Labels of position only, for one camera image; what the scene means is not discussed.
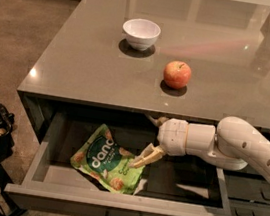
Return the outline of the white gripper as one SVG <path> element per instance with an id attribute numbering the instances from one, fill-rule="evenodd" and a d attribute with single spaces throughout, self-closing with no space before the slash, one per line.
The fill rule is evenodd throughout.
<path id="1" fill-rule="evenodd" d="M 129 167 L 137 169 L 160 160 L 166 153 L 169 156 L 186 155 L 186 136 L 188 123 L 185 120 L 169 119 L 165 116 L 153 118 L 146 115 L 149 121 L 157 128 L 159 133 L 157 136 L 160 146 L 149 144 L 142 152 L 135 157 Z"/>

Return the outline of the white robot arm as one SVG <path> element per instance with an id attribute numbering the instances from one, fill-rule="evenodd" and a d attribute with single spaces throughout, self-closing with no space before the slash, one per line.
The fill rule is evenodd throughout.
<path id="1" fill-rule="evenodd" d="M 149 165 L 165 155 L 194 155 L 222 169 L 238 171 L 249 165 L 270 184 L 270 141 L 245 120 L 230 116 L 212 126 L 162 117 L 152 123 L 159 130 L 158 145 L 148 145 L 132 167 Z"/>

